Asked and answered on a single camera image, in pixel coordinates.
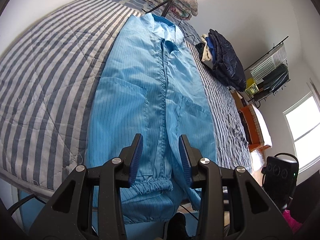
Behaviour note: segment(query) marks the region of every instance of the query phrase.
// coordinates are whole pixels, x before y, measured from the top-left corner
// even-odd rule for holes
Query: mattress
[[[0,59],[4,180],[50,197],[83,163],[91,106],[113,41],[130,15],[151,7],[143,0],[76,0],[35,23],[8,49]],[[228,88],[198,60],[192,44],[199,36],[192,26],[170,20],[195,37],[187,45],[212,112],[218,164],[251,172],[248,143]]]

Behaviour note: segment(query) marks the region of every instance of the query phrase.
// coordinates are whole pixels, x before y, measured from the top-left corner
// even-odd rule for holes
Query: speaker
[[[288,155],[295,160],[278,158],[279,155]],[[299,172],[299,162],[291,154],[277,154],[267,158],[267,165],[261,171],[264,174],[262,186],[276,206],[283,210],[290,203]]]

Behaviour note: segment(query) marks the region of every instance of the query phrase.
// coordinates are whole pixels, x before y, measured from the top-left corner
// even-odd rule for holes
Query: navy puffer jacket
[[[231,43],[212,29],[210,29],[208,36],[216,52],[216,62],[212,74],[225,86],[232,86],[243,92],[246,88],[246,78],[242,64]]]

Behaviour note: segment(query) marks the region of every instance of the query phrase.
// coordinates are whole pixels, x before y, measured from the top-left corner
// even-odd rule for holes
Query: cardboard box
[[[230,93],[236,103],[236,108],[238,111],[245,107],[245,105],[242,103],[243,97],[237,91],[230,91]]]

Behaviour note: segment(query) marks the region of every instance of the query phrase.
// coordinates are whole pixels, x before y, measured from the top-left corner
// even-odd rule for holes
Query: metal screw
[[[208,158],[202,158],[202,159],[200,160],[200,162],[201,162],[202,164],[209,164],[209,163],[210,163],[210,160],[209,160]]]
[[[83,165],[76,166],[76,171],[78,172],[84,171],[84,166]]]
[[[245,172],[245,168],[242,167],[242,166],[238,166],[238,167],[236,168],[236,170],[237,170],[239,173],[244,173],[244,172]]]
[[[112,159],[113,164],[119,164],[120,162],[121,162],[121,159],[118,157]]]

